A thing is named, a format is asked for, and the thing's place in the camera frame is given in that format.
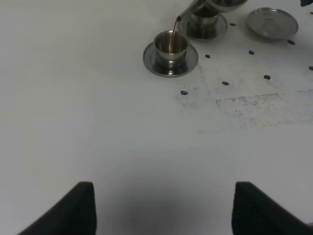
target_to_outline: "metal saucer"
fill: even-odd
[[[179,77],[191,72],[198,62],[199,56],[197,50],[189,45],[187,48],[185,63],[175,68],[166,68],[156,61],[156,49],[153,43],[147,45],[143,51],[143,63],[152,73],[162,77]]]
[[[194,30],[190,27],[190,15],[181,19],[178,30],[182,34],[187,35],[190,39],[210,40],[221,37],[228,29],[228,23],[224,16],[219,15],[216,25],[211,30]]]
[[[252,11],[246,24],[254,33],[268,39],[288,39],[299,29],[298,22],[292,15],[270,7]]]

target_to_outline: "brown liquid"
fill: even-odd
[[[176,32],[176,30],[177,30],[177,27],[178,27],[179,22],[180,22],[180,21],[179,21],[178,19],[176,19],[175,25],[174,25],[174,29],[173,29],[173,35],[172,35],[172,39],[171,39],[170,53],[172,53],[172,50],[173,50],[175,32]]]

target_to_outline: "cup rim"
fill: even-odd
[[[182,50],[182,51],[180,51],[180,52],[177,52],[177,53],[166,53],[166,52],[161,51],[159,48],[156,47],[156,39],[157,39],[160,35],[165,34],[165,33],[169,33],[169,32],[173,32],[173,31],[172,31],[172,30],[165,30],[165,31],[160,32],[159,34],[157,34],[157,35],[155,36],[155,38],[153,39],[153,46],[155,47],[155,49],[158,50],[159,52],[164,53],[164,54],[167,54],[167,55],[177,55],[177,54],[179,54],[179,53],[184,53],[185,51],[187,51],[187,49],[188,49],[188,47],[189,47],[189,40],[188,40],[188,38],[187,38],[185,35],[183,35],[183,34],[180,33],[179,31],[175,31],[175,33],[178,33],[178,34],[179,34],[181,37],[183,37],[183,38],[186,40],[186,42],[187,42],[187,46],[186,46],[186,48],[185,48],[184,50]]]

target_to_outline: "metal lid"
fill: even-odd
[[[292,15],[270,7],[252,11],[248,15],[247,25],[253,32],[269,39],[288,39],[299,29]]]

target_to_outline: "stainless steel pitcher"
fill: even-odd
[[[206,7],[208,10],[215,13],[230,12],[242,6],[247,1],[248,0],[194,0],[189,7],[180,14],[180,16],[184,17],[203,7]]]

